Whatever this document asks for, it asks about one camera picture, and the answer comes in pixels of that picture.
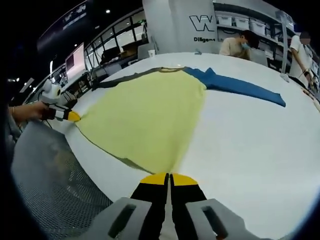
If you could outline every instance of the monitor screen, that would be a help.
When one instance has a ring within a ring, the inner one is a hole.
[[[65,70],[68,81],[79,78],[86,71],[84,44],[82,43],[65,60]]]

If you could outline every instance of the face mask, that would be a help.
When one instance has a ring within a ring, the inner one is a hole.
[[[241,43],[241,46],[244,50],[249,49],[249,45],[247,43]]]

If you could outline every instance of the logo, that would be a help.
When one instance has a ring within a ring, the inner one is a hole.
[[[203,37],[196,37],[196,36],[193,38],[193,40],[195,42],[203,42],[203,43],[215,41],[215,39],[213,38],[203,38]]]
[[[204,32],[205,29],[209,32],[216,31],[216,23],[213,15],[201,15],[200,17],[193,15],[189,16],[189,18],[197,32]]]

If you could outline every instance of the white pillar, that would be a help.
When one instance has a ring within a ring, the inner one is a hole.
[[[218,41],[212,0],[142,0],[157,54],[212,53]]]

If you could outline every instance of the white shirt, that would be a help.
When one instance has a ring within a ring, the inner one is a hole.
[[[298,53],[298,56],[306,69],[311,68],[312,65],[312,51],[305,45],[300,42],[300,37],[298,35],[293,36],[291,40],[290,48],[295,49]],[[303,85],[308,88],[309,82],[303,74],[301,67],[296,61],[295,57],[292,56],[292,64],[290,68],[289,75],[295,77],[303,83]]]

